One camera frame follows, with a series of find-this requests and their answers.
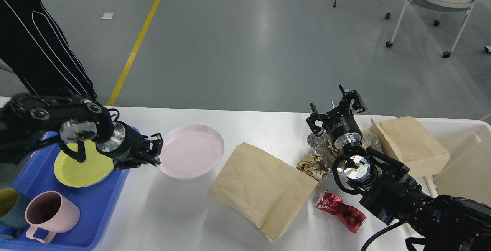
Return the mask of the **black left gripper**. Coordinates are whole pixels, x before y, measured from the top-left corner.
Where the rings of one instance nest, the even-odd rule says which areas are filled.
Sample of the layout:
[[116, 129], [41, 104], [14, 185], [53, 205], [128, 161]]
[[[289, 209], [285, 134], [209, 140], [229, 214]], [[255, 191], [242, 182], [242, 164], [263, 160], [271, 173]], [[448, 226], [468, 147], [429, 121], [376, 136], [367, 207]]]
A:
[[112, 125], [114, 130], [109, 139], [96, 143], [96, 150], [113, 159], [115, 170], [161, 163], [158, 156], [153, 156], [161, 154], [164, 144], [161, 133], [146, 136], [123, 122], [113, 122]]

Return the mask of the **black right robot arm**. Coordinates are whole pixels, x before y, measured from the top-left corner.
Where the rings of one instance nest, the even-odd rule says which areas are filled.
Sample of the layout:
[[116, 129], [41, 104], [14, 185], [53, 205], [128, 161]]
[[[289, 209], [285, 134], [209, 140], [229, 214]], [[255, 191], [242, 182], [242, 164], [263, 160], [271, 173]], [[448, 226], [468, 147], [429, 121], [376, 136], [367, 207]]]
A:
[[356, 90], [346, 91], [342, 99], [325, 114], [311, 103], [306, 122], [312, 133], [323, 134], [340, 151], [331, 170], [338, 188], [350, 195], [361, 195], [359, 203], [386, 224], [372, 235], [362, 250], [382, 234], [408, 223], [420, 237], [405, 240], [407, 250], [423, 245], [425, 251], [489, 251], [490, 207], [463, 197], [425, 194], [410, 176], [409, 167], [373, 148], [362, 146], [362, 132], [354, 112], [364, 112]]

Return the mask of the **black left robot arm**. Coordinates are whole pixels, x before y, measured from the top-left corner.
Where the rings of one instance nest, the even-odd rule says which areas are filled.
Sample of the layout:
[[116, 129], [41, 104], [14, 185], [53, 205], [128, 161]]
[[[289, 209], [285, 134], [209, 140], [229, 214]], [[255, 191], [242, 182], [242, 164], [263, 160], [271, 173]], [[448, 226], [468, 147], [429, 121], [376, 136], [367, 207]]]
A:
[[116, 170], [159, 165], [161, 134], [142, 135], [119, 121], [119, 115], [88, 96], [15, 95], [1, 109], [1, 163], [17, 165], [31, 152], [53, 144], [83, 163], [84, 143], [92, 141]]

